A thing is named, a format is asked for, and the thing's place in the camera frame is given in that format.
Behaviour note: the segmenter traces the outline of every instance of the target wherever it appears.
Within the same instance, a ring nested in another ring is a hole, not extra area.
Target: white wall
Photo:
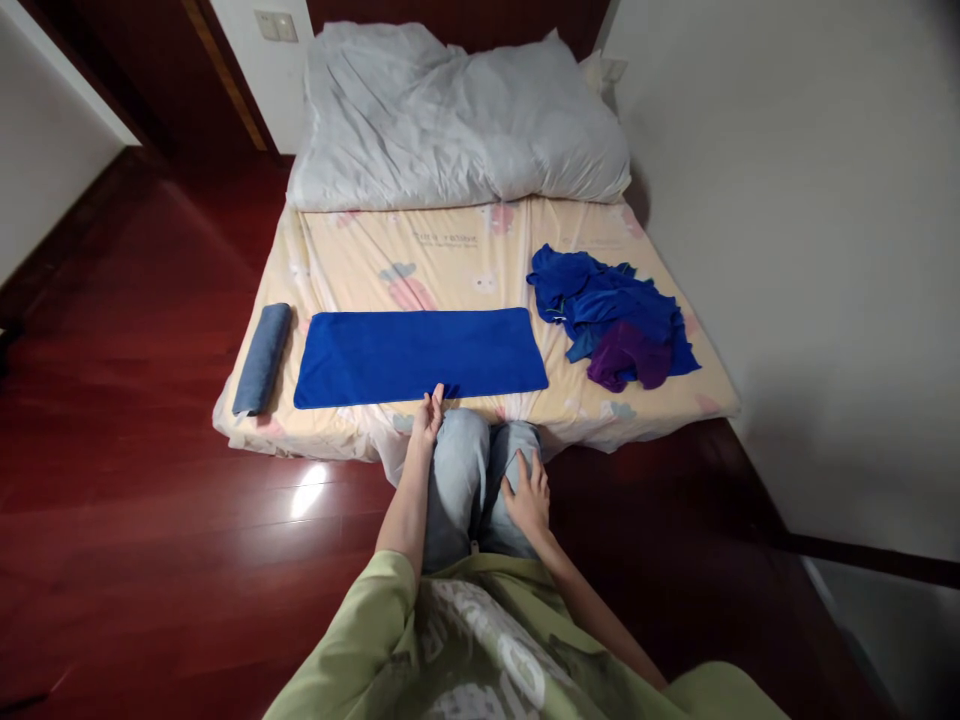
[[[19,29],[18,11],[0,4],[0,283],[124,146]]]
[[[649,231],[791,530],[960,560],[960,57],[920,0],[621,0]]]
[[[852,633],[902,716],[960,717],[960,590],[810,562],[834,620]]]
[[[313,39],[306,0],[212,2],[277,150],[288,155],[296,154],[303,119],[303,65],[307,45]],[[254,9],[290,13],[299,42],[264,40],[253,15]]]
[[[7,15],[21,33],[30,41],[37,51],[53,66],[74,91],[83,98],[90,109],[113,131],[124,145],[140,145],[140,141],[117,117],[110,106],[103,101],[97,91],[86,81],[80,71],[67,59],[53,40],[47,37],[30,14],[23,9],[17,0],[0,0],[0,12]]]

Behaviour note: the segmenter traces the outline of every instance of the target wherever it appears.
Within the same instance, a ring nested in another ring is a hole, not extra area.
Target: pile of blue cloth
[[[567,359],[592,358],[590,379],[614,392],[638,379],[649,390],[700,368],[677,301],[636,272],[628,263],[612,267],[546,244],[527,275],[540,317],[562,323],[573,340]]]

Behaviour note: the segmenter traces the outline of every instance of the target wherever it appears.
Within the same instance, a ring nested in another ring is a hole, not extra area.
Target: leg
[[[510,487],[516,492],[520,477],[517,450],[526,458],[527,467],[533,467],[533,451],[540,449],[540,433],[530,423],[511,422],[495,427],[490,443],[486,506],[479,532],[480,549],[501,555],[536,558],[530,543],[507,514],[507,506],[500,494],[500,478],[506,475]]]
[[[490,453],[490,426],[472,410],[449,410],[430,465],[423,574],[443,570],[470,554],[470,518],[479,503]]]

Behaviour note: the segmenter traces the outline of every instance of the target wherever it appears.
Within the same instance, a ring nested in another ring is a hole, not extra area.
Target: red wooden floor
[[[370,556],[379,466],[311,473],[211,428],[284,186],[266,163],[131,177],[11,349],[0,702],[56,687],[23,717],[258,717]],[[731,660],[794,717],[842,716],[822,608],[753,541],[726,432],[563,453],[557,534],[668,677]]]

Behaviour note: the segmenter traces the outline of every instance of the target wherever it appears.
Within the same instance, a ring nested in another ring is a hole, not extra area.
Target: person
[[[424,395],[373,558],[269,720],[784,717],[725,663],[668,684],[550,532],[537,429],[442,400]]]

